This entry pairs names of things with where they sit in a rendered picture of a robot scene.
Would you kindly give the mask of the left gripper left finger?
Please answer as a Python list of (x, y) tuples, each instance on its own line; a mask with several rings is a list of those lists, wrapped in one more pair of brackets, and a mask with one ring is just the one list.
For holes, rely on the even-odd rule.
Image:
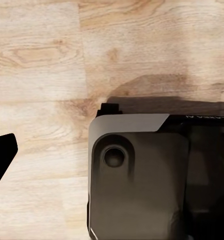
[(14, 133), (0, 136), (0, 180), (18, 153), (17, 140)]

